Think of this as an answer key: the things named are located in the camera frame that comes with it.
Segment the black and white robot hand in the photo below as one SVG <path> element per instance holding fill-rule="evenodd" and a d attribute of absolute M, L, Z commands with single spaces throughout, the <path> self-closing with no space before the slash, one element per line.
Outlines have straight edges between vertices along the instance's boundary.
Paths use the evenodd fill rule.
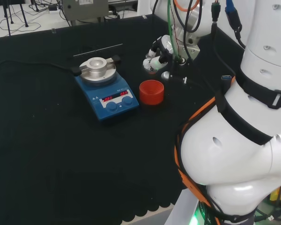
<path fill-rule="evenodd" d="M 162 80 L 170 79 L 173 65 L 173 46 L 169 35 L 160 36 L 152 43 L 142 63 L 144 70 L 151 76 L 159 76 Z"/>

